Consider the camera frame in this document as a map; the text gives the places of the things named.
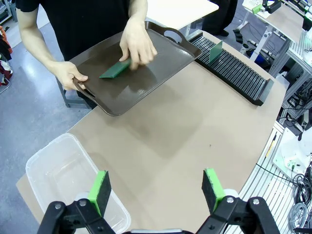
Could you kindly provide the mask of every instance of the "white table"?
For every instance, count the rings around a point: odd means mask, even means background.
[[[147,20],[159,25],[181,29],[216,11],[218,5],[208,0],[148,0]]]

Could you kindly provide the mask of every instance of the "clothing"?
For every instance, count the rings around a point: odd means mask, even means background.
[[[202,30],[212,35],[219,35],[232,22],[237,0],[211,0],[219,9],[204,17]]]
[[[10,49],[11,47],[4,40],[0,39],[0,53],[2,53],[7,60],[11,59]]]
[[[12,48],[11,48],[7,38],[6,38],[5,30],[3,29],[2,26],[0,26],[0,34],[2,35],[2,40],[4,40],[9,45],[9,49],[8,50],[9,50],[10,54],[13,53],[13,50],[12,50]]]
[[[16,0],[16,7],[32,12],[42,5],[55,31],[65,61],[123,31],[130,0]]]

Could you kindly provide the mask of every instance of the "green gripper pad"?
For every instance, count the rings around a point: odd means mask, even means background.
[[[260,12],[260,8],[262,7],[262,5],[258,5],[256,7],[253,8],[253,14],[257,14],[258,12]]]
[[[221,200],[225,197],[225,193],[214,169],[207,168],[204,170],[201,188],[204,192],[209,211],[212,214]]]
[[[94,205],[101,217],[104,217],[109,195],[111,194],[111,182],[107,171],[99,171],[89,193],[88,199]]]
[[[122,71],[129,67],[131,64],[131,59],[128,58],[127,60],[120,62],[118,61],[113,66],[111,66],[106,72],[104,72],[100,78],[108,78],[113,79],[117,77]]]

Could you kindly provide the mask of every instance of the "shoe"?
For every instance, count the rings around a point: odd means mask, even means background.
[[[224,29],[219,33],[219,36],[222,36],[222,37],[227,37],[228,35],[229,33],[225,31]]]

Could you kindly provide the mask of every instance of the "green card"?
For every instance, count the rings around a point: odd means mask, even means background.
[[[118,76],[122,71],[124,71],[126,68],[128,68],[130,64],[131,64],[131,58],[128,58],[127,60],[123,62],[118,61],[112,67],[110,67],[106,72],[104,72],[100,76],[100,78],[113,79],[116,76]]]
[[[221,54],[222,43],[223,41],[220,41],[217,45],[215,45],[213,48],[210,49],[209,63],[214,62]]]

